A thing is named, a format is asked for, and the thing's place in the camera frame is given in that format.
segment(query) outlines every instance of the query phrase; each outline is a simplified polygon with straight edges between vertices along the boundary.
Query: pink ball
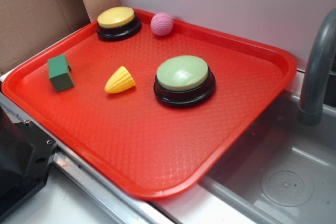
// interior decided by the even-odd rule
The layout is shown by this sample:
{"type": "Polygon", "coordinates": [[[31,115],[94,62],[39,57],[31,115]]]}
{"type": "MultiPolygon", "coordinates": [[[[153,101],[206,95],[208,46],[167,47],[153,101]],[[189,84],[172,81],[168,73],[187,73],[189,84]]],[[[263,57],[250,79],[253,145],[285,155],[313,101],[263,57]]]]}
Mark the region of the pink ball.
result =
{"type": "Polygon", "coordinates": [[[159,36],[169,34],[173,29],[174,21],[167,13],[155,14],[151,20],[151,28],[153,33],[159,36]]]}

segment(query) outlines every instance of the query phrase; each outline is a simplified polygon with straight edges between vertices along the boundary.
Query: black object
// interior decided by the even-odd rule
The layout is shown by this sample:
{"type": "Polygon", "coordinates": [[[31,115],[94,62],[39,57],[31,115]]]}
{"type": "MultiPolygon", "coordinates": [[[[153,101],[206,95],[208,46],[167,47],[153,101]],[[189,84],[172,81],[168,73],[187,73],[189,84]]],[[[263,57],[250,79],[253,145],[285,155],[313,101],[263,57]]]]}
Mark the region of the black object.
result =
{"type": "Polygon", "coordinates": [[[55,148],[33,122],[14,124],[0,107],[0,222],[46,185],[55,148]]]}
{"type": "Polygon", "coordinates": [[[298,121],[315,126],[322,118],[323,103],[336,106],[336,9],[324,19],[311,49],[303,80],[298,121]]]}
{"type": "Polygon", "coordinates": [[[154,93],[159,102],[174,108],[189,108],[209,99],[215,92],[216,79],[208,66],[208,76],[196,88],[185,91],[172,91],[162,87],[155,76],[154,93]]]}
{"type": "Polygon", "coordinates": [[[134,18],[125,25],[105,28],[101,27],[97,22],[97,34],[99,37],[106,41],[117,41],[122,39],[127,39],[133,35],[135,35],[141,29],[141,20],[134,13],[134,18]]]}

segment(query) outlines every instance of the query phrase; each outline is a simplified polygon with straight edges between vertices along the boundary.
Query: sink drain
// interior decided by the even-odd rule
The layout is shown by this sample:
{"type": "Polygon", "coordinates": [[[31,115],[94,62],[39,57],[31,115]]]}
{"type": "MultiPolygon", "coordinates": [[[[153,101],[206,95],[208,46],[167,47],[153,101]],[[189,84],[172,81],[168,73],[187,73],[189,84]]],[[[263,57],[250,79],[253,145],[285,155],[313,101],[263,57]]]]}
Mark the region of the sink drain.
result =
{"type": "Polygon", "coordinates": [[[288,164],[268,169],[261,178],[261,188],[267,198],[286,207],[302,205],[313,193],[311,178],[288,164]]]}

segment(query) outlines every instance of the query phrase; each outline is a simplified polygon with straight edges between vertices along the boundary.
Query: plastic tray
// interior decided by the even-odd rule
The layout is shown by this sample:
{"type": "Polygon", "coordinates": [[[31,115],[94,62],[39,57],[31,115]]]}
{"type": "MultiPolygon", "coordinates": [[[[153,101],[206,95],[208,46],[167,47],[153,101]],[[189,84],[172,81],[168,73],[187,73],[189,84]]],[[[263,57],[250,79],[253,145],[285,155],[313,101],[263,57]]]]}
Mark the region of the plastic tray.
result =
{"type": "Polygon", "coordinates": [[[98,38],[91,23],[15,69],[4,94],[124,191],[152,200],[196,184],[296,73],[278,48],[174,21],[165,37],[151,32],[153,14],[135,10],[138,34],[118,42],[98,38]],[[66,54],[75,87],[57,93],[47,60],[66,54]],[[216,91],[194,108],[160,104],[153,85],[158,66],[178,55],[203,58],[216,91]],[[125,66],[136,86],[106,94],[125,66]]]}

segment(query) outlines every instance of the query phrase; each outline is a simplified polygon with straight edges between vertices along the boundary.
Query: tray rim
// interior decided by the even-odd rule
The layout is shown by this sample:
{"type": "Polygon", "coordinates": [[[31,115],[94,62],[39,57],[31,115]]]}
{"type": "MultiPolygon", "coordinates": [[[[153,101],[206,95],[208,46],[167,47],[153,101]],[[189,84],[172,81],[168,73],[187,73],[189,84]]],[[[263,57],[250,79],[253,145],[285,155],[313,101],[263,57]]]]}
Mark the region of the tray rim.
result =
{"type": "MultiPolygon", "coordinates": [[[[134,9],[134,10],[138,14],[142,23],[150,24],[151,18],[154,16],[154,14],[143,11],[143,10],[138,10],[138,9],[134,9]]],[[[45,124],[47,124],[46,128],[50,130],[52,134],[53,134],[54,129],[52,126],[49,125],[49,123],[47,122],[48,120],[46,121],[43,120],[44,117],[40,112],[38,112],[28,103],[26,103],[23,99],[21,99],[15,93],[16,86],[18,83],[21,82],[21,80],[26,75],[35,71],[37,68],[41,67],[42,65],[44,65],[47,62],[48,58],[51,58],[51,57],[54,57],[54,56],[57,56],[63,53],[65,50],[68,50],[69,48],[81,42],[83,39],[91,36],[95,32],[96,32],[96,22],[92,22],[88,24],[87,26],[81,28],[80,30],[74,32],[70,36],[59,41],[58,43],[45,49],[41,53],[37,54],[33,58],[23,63],[22,65],[18,66],[7,76],[7,78],[5,79],[2,85],[3,93],[9,99],[11,99],[19,107],[25,110],[29,115],[38,115],[39,123],[41,123],[42,126],[45,126],[45,124]]],[[[247,129],[248,126],[246,125],[251,124],[266,109],[266,107],[272,103],[272,101],[282,92],[282,90],[286,87],[286,85],[293,79],[293,77],[295,76],[297,72],[297,65],[296,65],[296,62],[293,56],[290,53],[282,49],[273,47],[273,46],[269,46],[269,45],[262,44],[260,42],[252,41],[252,40],[245,39],[245,38],[240,38],[234,35],[229,35],[229,34],[215,31],[212,29],[192,25],[192,24],[185,23],[181,20],[176,20],[176,19],[174,20],[173,33],[178,33],[178,34],[191,37],[194,39],[198,39],[201,41],[207,41],[207,42],[210,42],[211,44],[220,45],[222,47],[223,47],[222,44],[225,43],[225,48],[228,48],[231,50],[235,50],[237,49],[237,47],[243,45],[243,47],[240,47],[239,51],[238,50],[235,50],[235,51],[238,51],[244,54],[246,53],[247,48],[248,49],[252,48],[253,54],[257,54],[261,50],[267,51],[268,53],[265,54],[264,57],[262,58],[258,57],[258,58],[272,62],[276,66],[278,66],[279,64],[278,67],[281,69],[283,78],[280,82],[278,82],[276,87],[273,88],[272,92],[269,92],[268,95],[264,98],[264,101],[267,101],[267,102],[262,102],[259,105],[257,105],[253,109],[253,112],[252,112],[254,114],[254,118],[251,118],[251,117],[245,118],[237,127],[235,127],[235,129],[225,139],[228,139],[228,138],[238,139],[239,136],[247,129]],[[280,61],[279,61],[279,58],[277,58],[276,63],[275,63],[274,56],[281,56],[280,61]]],[[[234,142],[235,141],[232,140],[230,141],[229,145],[225,144],[224,146],[222,146],[223,144],[222,143],[220,145],[221,148],[217,148],[215,151],[213,151],[208,156],[208,158],[201,163],[201,165],[195,170],[195,172],[190,177],[188,177],[186,180],[184,180],[177,186],[173,186],[171,188],[164,188],[162,190],[156,190],[156,191],[142,188],[141,192],[137,191],[136,193],[134,192],[134,187],[132,185],[130,185],[129,187],[122,187],[122,189],[124,189],[126,192],[128,192],[131,195],[134,195],[136,197],[139,197],[145,200],[159,199],[159,198],[164,198],[164,197],[174,195],[177,193],[181,193],[187,190],[188,188],[192,187],[196,183],[198,183],[198,181],[206,174],[206,172],[211,168],[211,166],[225,153],[225,151],[234,142]]],[[[86,148],[86,147],[76,146],[76,148],[81,150],[81,148],[86,148]]],[[[96,161],[97,157],[95,157],[95,155],[89,154],[89,156],[82,157],[82,158],[86,159],[88,163],[91,164],[95,168],[97,168],[97,166],[105,165],[105,164],[94,164],[93,165],[91,160],[93,159],[96,161]]],[[[125,179],[125,175],[122,174],[120,171],[119,171],[119,174],[116,174],[116,176],[118,176],[119,179],[125,179]]]]}

